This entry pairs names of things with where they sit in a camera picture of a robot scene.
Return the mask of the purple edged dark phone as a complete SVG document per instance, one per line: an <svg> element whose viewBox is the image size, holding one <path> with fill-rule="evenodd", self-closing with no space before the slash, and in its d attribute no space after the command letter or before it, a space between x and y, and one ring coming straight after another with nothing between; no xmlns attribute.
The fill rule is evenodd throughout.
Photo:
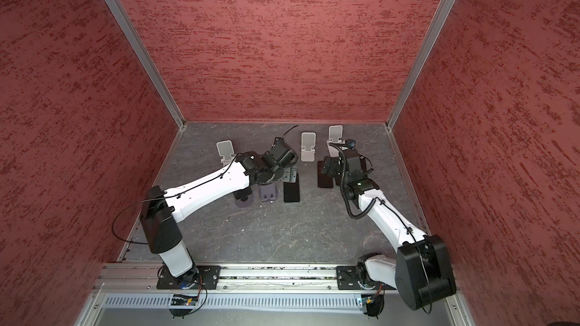
<svg viewBox="0 0 580 326"><path fill-rule="evenodd" d="M320 189L332 189L334 187L333 179L323 172L324 161L317 162L317 186Z"/></svg>

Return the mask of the black phone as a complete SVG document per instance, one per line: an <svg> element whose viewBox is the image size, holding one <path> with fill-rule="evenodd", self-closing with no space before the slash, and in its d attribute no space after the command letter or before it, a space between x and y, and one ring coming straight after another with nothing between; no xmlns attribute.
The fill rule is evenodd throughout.
<svg viewBox="0 0 580 326"><path fill-rule="evenodd" d="M285 203L300 202L300 184L298 180L294 183L285 182L283 184L283 200Z"/></svg>

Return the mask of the grey purple folding stand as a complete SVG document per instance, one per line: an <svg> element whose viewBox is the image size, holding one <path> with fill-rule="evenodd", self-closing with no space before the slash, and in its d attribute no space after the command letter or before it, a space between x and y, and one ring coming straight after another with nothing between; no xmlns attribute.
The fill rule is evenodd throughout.
<svg viewBox="0 0 580 326"><path fill-rule="evenodd" d="M260 185L260 199L262 202L274 202L277 200L278 190L276 184Z"/></svg>

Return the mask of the white stand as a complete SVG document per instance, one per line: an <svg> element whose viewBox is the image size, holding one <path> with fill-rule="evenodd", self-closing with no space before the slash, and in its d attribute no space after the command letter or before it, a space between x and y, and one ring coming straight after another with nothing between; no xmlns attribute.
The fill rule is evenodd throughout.
<svg viewBox="0 0 580 326"><path fill-rule="evenodd" d="M231 140L222 140L216 143L218 155L221 158L223 167L228 166L236 157L234 146Z"/></svg>
<svg viewBox="0 0 580 326"><path fill-rule="evenodd" d="M316 159L317 135L314 132L301 134L301 161L314 162Z"/></svg>
<svg viewBox="0 0 580 326"><path fill-rule="evenodd" d="M333 158L339 157L338 150L335 147L331 146L331 143L344 143L344 141L342 140L342 136L343 136L342 125L329 126L328 139L326 141L326 144L330 157Z"/></svg>

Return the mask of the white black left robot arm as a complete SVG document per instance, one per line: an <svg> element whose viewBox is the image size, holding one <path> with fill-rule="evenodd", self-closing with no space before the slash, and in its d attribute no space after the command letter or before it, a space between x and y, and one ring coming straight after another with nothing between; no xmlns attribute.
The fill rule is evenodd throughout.
<svg viewBox="0 0 580 326"><path fill-rule="evenodd" d="M297 160L297 152L282 137L277 137L268 151L237 153L230 164L198 180L167 190L151 188L140 211L140 224L150 252L161 258L173 278L196 275L196 264L178 224L229 194L250 190L253 185L274 183Z"/></svg>

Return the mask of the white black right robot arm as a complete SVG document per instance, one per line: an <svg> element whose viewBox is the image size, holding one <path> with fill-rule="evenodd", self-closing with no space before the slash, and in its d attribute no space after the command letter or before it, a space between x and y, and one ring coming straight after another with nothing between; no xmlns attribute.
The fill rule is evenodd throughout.
<svg viewBox="0 0 580 326"><path fill-rule="evenodd" d="M398 211L363 164L368 159L353 146L329 145L338 153L324 159L321 174L332 178L340 191L348 216L368 217L396 253L390 259L380 253L360 257L356 265L358 285L370 291L383 286L397 290L406 306L429 312L439 300L456 294L449 249L438 235L428 235Z"/></svg>

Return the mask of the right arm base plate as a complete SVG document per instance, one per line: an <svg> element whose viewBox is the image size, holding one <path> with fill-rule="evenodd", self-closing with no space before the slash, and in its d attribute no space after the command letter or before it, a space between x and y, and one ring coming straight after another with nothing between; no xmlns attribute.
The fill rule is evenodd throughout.
<svg viewBox="0 0 580 326"><path fill-rule="evenodd" d="M395 266L381 265L365 268L339 266L336 268L336 278L340 291L395 291Z"/></svg>

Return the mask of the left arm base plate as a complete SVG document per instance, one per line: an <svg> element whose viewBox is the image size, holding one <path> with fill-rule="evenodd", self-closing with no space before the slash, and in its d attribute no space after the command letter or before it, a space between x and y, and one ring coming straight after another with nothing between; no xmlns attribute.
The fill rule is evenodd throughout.
<svg viewBox="0 0 580 326"><path fill-rule="evenodd" d="M193 267L181 276L173 276L166 265L158 269L158 290L215 290L219 280L221 267Z"/></svg>

